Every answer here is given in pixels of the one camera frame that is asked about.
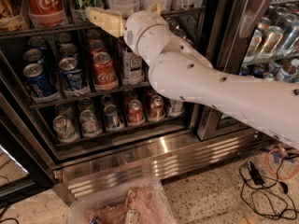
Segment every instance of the power adapter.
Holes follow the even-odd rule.
[[[263,178],[252,162],[249,163],[249,174],[255,185],[263,184]]]

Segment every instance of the terrazzo floor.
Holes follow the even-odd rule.
[[[178,224],[288,224],[299,223],[296,220],[270,220],[257,216],[240,198],[243,180],[239,175],[239,167],[246,161],[252,161],[262,176],[273,177],[266,170],[264,157],[266,152],[257,152],[247,157],[235,158],[207,168],[178,175],[163,180],[164,192]],[[273,169],[278,167],[274,156],[270,157]],[[290,174],[299,165],[299,158],[285,161],[279,172],[281,175]],[[299,209],[299,175],[284,181],[289,187],[289,194],[295,206]],[[271,191],[282,194],[279,187]],[[249,199],[251,191],[245,189]],[[275,207],[281,205],[277,199],[272,200]],[[257,207],[261,212],[269,213],[270,207],[263,197],[257,197]],[[66,206],[50,189],[22,202],[13,204],[6,211],[4,218],[14,217],[20,224],[65,224],[68,223],[69,207]],[[15,224],[13,220],[5,222]]]

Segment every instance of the stainless steel panel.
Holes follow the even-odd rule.
[[[62,182],[76,198],[144,176],[165,179],[271,144],[273,139],[252,129],[199,142],[192,133],[163,137],[141,147],[62,169]]]

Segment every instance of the refrigerator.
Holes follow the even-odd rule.
[[[284,0],[203,0],[200,7],[169,10],[162,17],[176,19],[194,47],[215,69],[237,74],[258,21],[273,3]],[[20,178],[0,186],[0,207],[18,202],[45,189],[53,189],[65,203],[99,190],[109,189],[140,177],[161,180],[206,167],[261,149],[276,140],[200,104],[184,103],[182,112],[165,114],[130,125],[123,97],[134,89],[145,112],[147,95],[152,92],[143,64],[144,79],[126,84],[121,77],[120,40],[103,32],[110,55],[115,59],[119,84],[109,90],[94,86],[86,50],[86,32],[96,27],[77,22],[71,0],[65,0],[65,23],[51,27],[29,26],[0,33],[0,125],[1,147],[24,171]],[[45,37],[57,58],[55,39],[59,33],[76,38],[82,54],[89,91],[67,96],[57,71],[61,97],[37,103],[22,75],[23,54],[32,36]],[[101,99],[111,95],[119,109],[121,128],[109,129]],[[95,106],[101,132],[84,136],[78,121],[78,101],[90,98]],[[166,113],[167,101],[164,99]],[[55,106],[71,105],[75,110],[78,138],[61,142],[53,129]]]

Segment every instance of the beverage cooler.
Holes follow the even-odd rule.
[[[296,0],[4,1],[0,140],[26,172],[0,187],[1,206],[50,188],[71,204],[140,177],[166,179],[276,143],[216,107],[156,93],[144,61],[121,37],[89,22],[85,7],[120,10],[125,19],[161,10],[173,33],[215,69],[253,76],[254,66],[270,64],[270,57],[246,60],[258,23],[270,7]],[[286,56],[295,52],[279,54]]]

